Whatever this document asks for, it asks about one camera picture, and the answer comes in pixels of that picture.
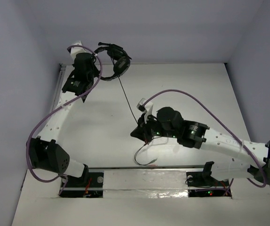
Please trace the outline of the black headset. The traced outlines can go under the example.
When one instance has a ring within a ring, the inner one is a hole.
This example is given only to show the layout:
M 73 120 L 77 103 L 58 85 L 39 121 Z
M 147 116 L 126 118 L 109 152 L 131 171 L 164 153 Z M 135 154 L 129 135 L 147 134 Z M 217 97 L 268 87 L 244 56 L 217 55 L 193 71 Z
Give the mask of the black headset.
M 120 46 L 111 43 L 98 43 L 98 48 L 94 51 L 95 54 L 106 51 L 113 63 L 114 74 L 111 77 L 101 77 L 103 81 L 111 81 L 122 76 L 130 67 L 132 58 Z

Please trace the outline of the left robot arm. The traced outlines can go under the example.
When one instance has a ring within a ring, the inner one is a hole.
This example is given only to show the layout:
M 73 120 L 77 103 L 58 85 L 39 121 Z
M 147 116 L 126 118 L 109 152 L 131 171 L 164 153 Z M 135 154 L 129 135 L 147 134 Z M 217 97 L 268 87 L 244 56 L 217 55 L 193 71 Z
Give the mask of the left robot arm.
M 73 54 L 73 70 L 63 84 L 56 108 L 43 119 L 46 123 L 36 137 L 30 135 L 26 143 L 26 160 L 30 172 L 42 169 L 58 177 L 72 177 L 79 186 L 89 180 L 86 166 L 72 159 L 62 147 L 64 132 L 73 112 L 84 103 L 88 93 L 97 85 L 101 76 L 95 61 L 96 53 Z

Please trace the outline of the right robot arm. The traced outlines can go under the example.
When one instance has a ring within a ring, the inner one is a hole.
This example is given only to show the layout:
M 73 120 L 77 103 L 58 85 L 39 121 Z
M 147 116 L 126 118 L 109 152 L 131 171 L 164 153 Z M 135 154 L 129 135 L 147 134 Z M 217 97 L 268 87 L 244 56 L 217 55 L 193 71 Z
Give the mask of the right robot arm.
M 203 123 L 184 120 L 171 107 L 161 108 L 155 116 L 145 110 L 130 135 L 146 144 L 154 137 L 175 138 L 186 148 L 230 157 L 225 163 L 205 163 L 201 178 L 207 185 L 229 178 L 253 178 L 270 185 L 270 141 L 255 143 L 220 133 Z

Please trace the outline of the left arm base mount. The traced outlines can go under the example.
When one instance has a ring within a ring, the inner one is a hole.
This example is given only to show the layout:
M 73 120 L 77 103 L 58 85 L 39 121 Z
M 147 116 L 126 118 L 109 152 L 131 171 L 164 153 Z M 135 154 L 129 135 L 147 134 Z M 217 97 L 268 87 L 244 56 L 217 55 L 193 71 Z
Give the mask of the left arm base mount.
M 63 178 L 60 185 L 62 198 L 103 198 L 103 170 L 89 170 L 84 177 L 74 178 L 68 176 L 68 181 Z

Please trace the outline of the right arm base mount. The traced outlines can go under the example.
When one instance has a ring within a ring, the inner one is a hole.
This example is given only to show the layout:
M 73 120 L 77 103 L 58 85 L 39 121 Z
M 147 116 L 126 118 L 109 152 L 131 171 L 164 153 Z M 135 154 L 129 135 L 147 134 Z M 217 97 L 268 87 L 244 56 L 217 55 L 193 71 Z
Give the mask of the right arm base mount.
M 214 162 L 206 162 L 202 171 L 186 173 L 185 184 L 188 186 L 188 196 L 198 197 L 232 197 L 229 181 L 217 180 L 212 177 Z

